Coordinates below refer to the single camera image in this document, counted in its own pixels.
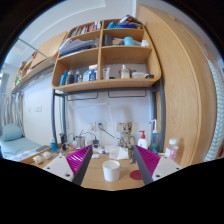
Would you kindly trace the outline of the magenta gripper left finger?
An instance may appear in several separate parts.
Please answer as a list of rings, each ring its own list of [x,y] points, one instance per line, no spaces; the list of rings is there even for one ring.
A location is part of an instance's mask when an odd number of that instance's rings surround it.
[[[93,154],[92,146],[86,146],[68,155],[66,160],[71,168],[74,178],[72,182],[76,185],[81,185],[88,168],[89,162]]]

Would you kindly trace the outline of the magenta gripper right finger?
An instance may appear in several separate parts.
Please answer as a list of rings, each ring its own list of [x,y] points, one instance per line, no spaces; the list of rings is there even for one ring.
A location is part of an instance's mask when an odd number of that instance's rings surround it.
[[[160,157],[143,147],[135,146],[134,158],[137,161],[144,184],[152,183],[153,173],[160,161]]]

